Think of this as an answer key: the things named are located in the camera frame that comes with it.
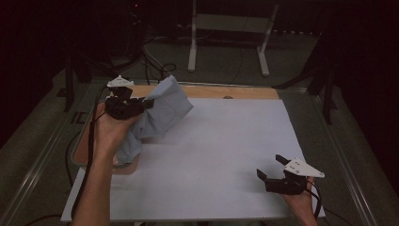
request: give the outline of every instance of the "blue cloth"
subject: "blue cloth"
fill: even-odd
[[[172,75],[158,84],[144,100],[152,99],[153,108],[146,109],[131,126],[117,152],[120,164],[132,163],[136,155],[141,153],[142,138],[164,137],[193,108]]]

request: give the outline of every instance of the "human hand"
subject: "human hand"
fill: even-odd
[[[311,184],[314,181],[313,177],[308,177],[308,190],[311,190]],[[289,205],[291,212],[294,214],[299,224],[302,226],[317,226],[317,221],[313,215],[313,208],[311,205],[311,193],[303,191],[299,195],[284,195],[281,197]]]
[[[105,103],[97,106],[97,117],[105,110]],[[116,154],[118,147],[126,137],[129,127],[139,119],[135,116],[126,121],[115,120],[108,114],[103,114],[95,125],[94,132],[94,159],[111,160]]]

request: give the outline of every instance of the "black cable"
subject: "black cable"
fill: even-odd
[[[61,215],[56,215],[56,214],[54,214],[54,215],[43,216],[43,217],[41,217],[41,218],[37,218],[37,219],[35,219],[35,220],[30,221],[29,223],[25,224],[24,226],[33,225],[33,224],[35,224],[35,223],[37,223],[37,222],[39,222],[39,221],[42,221],[42,220],[44,220],[44,219],[47,219],[47,218],[61,218]]]
[[[72,207],[72,211],[71,211],[71,217],[72,218],[73,218],[73,216],[74,216],[74,214],[76,212],[77,206],[78,206],[78,204],[80,202],[80,198],[82,197],[83,190],[85,189],[86,182],[88,180],[88,174],[90,173],[91,164],[93,162],[94,128],[95,128],[96,120],[99,119],[99,118],[96,119],[96,116],[97,116],[97,105],[100,102],[100,98],[101,98],[105,88],[106,88],[106,85],[104,85],[100,89],[100,91],[97,93],[97,97],[96,97],[96,100],[94,102],[94,107],[93,107],[93,111],[92,111],[92,114],[91,114],[91,122],[89,124],[89,133],[88,133],[88,163],[86,165],[85,177],[83,178],[82,184],[80,185],[80,188],[79,188],[79,192],[78,192],[78,194],[76,196],[75,202],[74,202],[73,207]]]
[[[348,225],[351,225],[351,226],[353,226],[353,224],[352,224],[352,223],[350,223],[349,221],[347,221],[345,218],[341,217],[340,215],[338,215],[338,214],[336,214],[336,213],[332,212],[331,210],[329,210],[329,209],[326,209],[325,207],[324,207],[324,210],[326,210],[326,211],[327,211],[327,212],[329,212],[330,214],[334,215],[335,217],[337,217],[337,218],[341,219],[342,221],[344,221],[344,222],[345,222],[345,223],[347,223]]]
[[[326,222],[326,224],[328,224],[328,226],[332,226],[329,221],[327,220],[327,218],[323,218],[323,220]]]
[[[148,44],[148,43],[153,42],[154,40],[157,40],[157,39],[159,39],[159,38],[163,38],[163,37],[153,37],[153,38],[151,38],[151,39],[149,39],[149,40],[144,40],[144,41],[143,41],[143,44]]]
[[[244,61],[243,61],[243,53],[242,53],[242,51],[241,51],[241,48],[240,48],[239,50],[240,50],[240,59],[241,59],[240,67],[238,68],[237,74],[235,75],[235,77],[234,77],[234,78],[231,80],[231,82],[229,83],[229,86],[230,86],[231,83],[238,77],[238,74],[240,74],[240,71],[241,71],[241,67],[243,67],[243,64],[244,64]]]
[[[317,194],[318,194],[318,196],[317,196],[311,190],[309,190],[307,188],[305,189],[306,191],[311,193],[311,195],[313,195],[313,197],[316,198],[316,200],[317,200],[316,209],[314,210],[314,217],[317,218],[317,217],[319,217],[320,210],[322,208],[322,194],[320,193],[319,187],[315,183],[312,183],[310,181],[308,181],[308,183],[311,184],[312,186],[314,186],[314,188],[316,188],[316,191],[317,191]]]
[[[145,53],[144,53],[144,57],[146,57],[147,59],[152,59],[152,60],[154,60],[154,61],[160,66],[160,68],[158,68],[158,66],[156,66],[154,63],[152,63],[150,60],[148,61],[148,62],[150,63],[150,65],[153,66],[153,67],[160,73],[161,78],[162,78],[161,80],[164,80],[165,78],[168,77],[168,76],[165,76],[164,73],[170,73],[170,72],[176,70],[176,65],[175,65],[175,64],[168,63],[168,64],[162,65],[156,58],[154,58],[154,57],[150,54],[150,52],[148,52],[147,49],[146,49],[146,51],[147,51],[148,54],[145,54]],[[169,65],[174,66],[174,68],[171,69],[171,71],[168,70],[168,69],[166,68],[166,66],[169,66]]]
[[[148,76],[148,72],[150,72],[150,75],[151,75],[151,77],[152,77],[153,79],[155,79],[158,83],[160,83],[160,82],[162,81],[162,78],[157,78],[157,77],[155,77],[155,76],[152,74],[152,70],[151,70],[151,68],[149,67],[149,64],[150,64],[152,67],[155,67],[155,66],[147,59],[147,57],[146,57],[145,55],[143,55],[143,59],[144,59],[144,65],[145,65],[145,70],[146,70],[147,83],[150,84],[150,79],[149,79],[149,76]]]
[[[170,73],[170,72],[175,71],[176,68],[177,68],[176,64],[174,64],[174,63],[167,63],[167,64],[162,65],[162,72],[163,72],[163,73]]]
[[[70,140],[70,142],[67,145],[67,149],[65,151],[65,168],[67,169],[67,174],[68,174],[68,180],[70,181],[70,185],[73,185],[73,181],[72,181],[72,175],[71,175],[71,170],[69,167],[69,152],[70,152],[70,147],[73,143],[73,141],[77,138],[78,135],[80,135],[81,132],[77,133],[75,136],[73,136],[73,138]]]
[[[320,212],[320,209],[321,209],[322,196],[321,196],[321,193],[320,193],[319,186],[317,186],[315,183],[312,183],[312,182],[310,182],[310,181],[308,181],[308,183],[310,183],[312,186],[314,186],[314,188],[316,188],[317,194],[319,195],[319,196],[317,197],[313,192],[311,192],[310,190],[306,189],[306,191],[310,192],[310,193],[317,199],[317,206],[316,206],[316,210],[315,210],[315,212],[314,212],[314,215],[315,215],[315,217],[317,218],[317,216],[318,216],[318,214],[319,214],[319,212]],[[329,212],[330,214],[334,215],[335,217],[340,218],[340,219],[343,220],[345,223],[347,223],[347,224],[353,226],[353,224],[351,224],[351,223],[350,223],[349,221],[347,221],[345,218],[343,218],[343,217],[341,217],[340,215],[338,215],[338,214],[332,212],[331,210],[326,209],[325,207],[324,207],[324,210],[327,211],[327,212]]]

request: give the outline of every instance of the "white sheet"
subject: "white sheet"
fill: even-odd
[[[111,219],[132,221],[286,218],[256,169],[282,178],[275,160],[304,160],[281,100],[189,99],[194,108],[163,139],[145,140],[136,171],[114,175]],[[62,220],[71,209],[80,169]]]

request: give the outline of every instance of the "metal stand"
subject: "metal stand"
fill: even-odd
[[[264,50],[272,32],[273,24],[276,19],[279,5],[273,7],[270,18],[248,18],[236,16],[223,16],[223,15],[210,15],[210,14],[197,14],[197,0],[193,0],[193,16],[191,26],[191,47],[190,55],[188,57],[188,71],[194,72],[196,70],[197,60],[197,28],[199,29],[213,29],[213,30],[230,30],[230,31],[247,31],[264,33],[263,43],[257,47],[259,62],[263,76],[270,74],[267,67],[266,57]]]

